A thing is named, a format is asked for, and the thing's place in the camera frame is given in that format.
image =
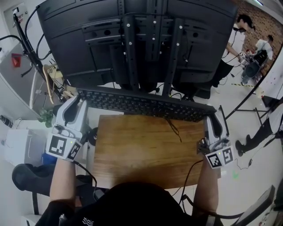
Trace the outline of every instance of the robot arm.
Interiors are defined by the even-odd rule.
[[[205,137],[197,142],[197,153],[206,156],[212,169],[223,167],[234,161],[229,130],[222,107],[204,119]]]

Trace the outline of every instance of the red object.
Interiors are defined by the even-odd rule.
[[[21,67],[21,55],[12,53],[12,63],[15,68]]]

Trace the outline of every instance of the white box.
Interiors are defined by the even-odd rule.
[[[42,165],[46,139],[30,129],[10,129],[7,134],[4,158],[14,166],[27,163]]]

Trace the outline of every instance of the black keyboard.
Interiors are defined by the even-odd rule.
[[[107,87],[77,91],[83,100],[88,100],[89,107],[128,114],[198,122],[216,112],[214,107],[205,104],[142,92]]]

